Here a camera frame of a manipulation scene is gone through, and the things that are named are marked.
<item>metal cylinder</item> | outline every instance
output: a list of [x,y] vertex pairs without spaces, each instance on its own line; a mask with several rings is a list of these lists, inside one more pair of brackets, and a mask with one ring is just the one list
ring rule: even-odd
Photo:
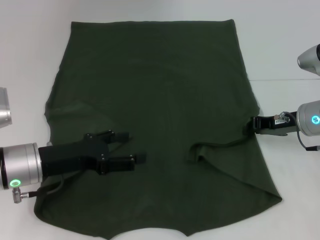
[[320,44],[302,53],[297,62],[301,69],[320,76]]
[[0,87],[0,128],[12,124],[7,89]]
[[15,204],[19,204],[21,203],[21,191],[19,187],[15,187],[14,189],[12,189],[12,195],[13,195],[13,202]]
[[[3,162],[9,189],[42,182],[41,159],[36,143],[4,147]],[[6,188],[4,185],[3,181],[0,182],[0,188]]]
[[320,135],[320,100],[302,104],[296,112],[296,121],[304,135]]

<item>white table surface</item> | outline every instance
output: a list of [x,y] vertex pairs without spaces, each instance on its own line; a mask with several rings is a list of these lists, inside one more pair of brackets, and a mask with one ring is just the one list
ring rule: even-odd
[[[297,57],[320,43],[318,0],[0,0],[0,86],[6,87],[13,125],[0,129],[0,146],[37,142],[50,130],[45,102],[64,54],[71,21],[223,21],[234,19],[261,114],[296,111],[320,99],[320,77],[302,71]],[[304,137],[319,145],[320,137]],[[283,202],[241,222],[192,240],[320,239],[320,154],[306,152],[294,133],[259,135],[258,141]],[[24,187],[36,190],[39,185]],[[0,192],[0,239],[89,240],[48,225],[33,213],[35,199],[14,204]],[[142,229],[116,240],[176,240],[175,230]]]

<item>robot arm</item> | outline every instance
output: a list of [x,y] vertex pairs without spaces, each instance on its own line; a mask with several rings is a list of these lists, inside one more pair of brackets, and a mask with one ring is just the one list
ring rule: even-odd
[[[301,69],[320,76],[320,44],[302,53],[297,63]],[[307,151],[319,151],[320,146],[304,146],[299,131],[309,137],[320,135],[320,100],[302,104],[296,112],[252,117],[245,131],[275,136],[287,136],[287,133],[297,132],[301,145]]]
[[0,189],[12,189],[13,200],[35,197],[47,192],[20,192],[20,187],[41,183],[50,176],[91,170],[99,175],[133,171],[136,164],[146,161],[145,154],[110,157],[108,144],[125,143],[127,132],[85,134],[78,142],[37,147],[36,143],[0,148]]

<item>led ring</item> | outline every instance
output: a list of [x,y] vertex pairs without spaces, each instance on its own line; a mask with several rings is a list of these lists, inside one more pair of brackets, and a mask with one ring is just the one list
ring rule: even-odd
[[13,179],[13,180],[10,182],[10,186],[11,186],[11,187],[14,187],[14,188],[18,187],[20,184],[21,184],[21,181],[18,180],[18,179]]

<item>cable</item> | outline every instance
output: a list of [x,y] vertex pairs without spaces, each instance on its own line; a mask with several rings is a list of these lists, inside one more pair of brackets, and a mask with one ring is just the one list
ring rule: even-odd
[[64,183],[65,183],[64,176],[60,175],[60,184],[55,189],[50,190],[50,191],[43,191],[41,189],[38,189],[37,191],[30,191],[30,192],[28,192],[28,196],[29,196],[29,198],[33,198],[33,197],[37,197],[40,195],[54,194],[63,187]]
[[296,126],[296,135],[298,136],[298,140],[299,140],[300,144],[302,145],[302,147],[304,147],[304,149],[307,150],[307,147],[306,147],[306,146],[304,145],[304,143],[301,141],[300,133],[299,133],[300,129],[299,129],[299,127],[298,127],[298,123],[297,123],[296,117],[295,117],[291,112],[284,111],[284,113],[285,113],[286,115],[289,115],[289,116],[294,120],[294,123],[295,123],[295,126]]
[[59,184],[59,186],[57,186],[53,190],[47,191],[46,194],[49,195],[49,194],[54,194],[55,192],[58,192],[63,187],[64,183],[65,183],[64,176],[60,175],[60,184]]

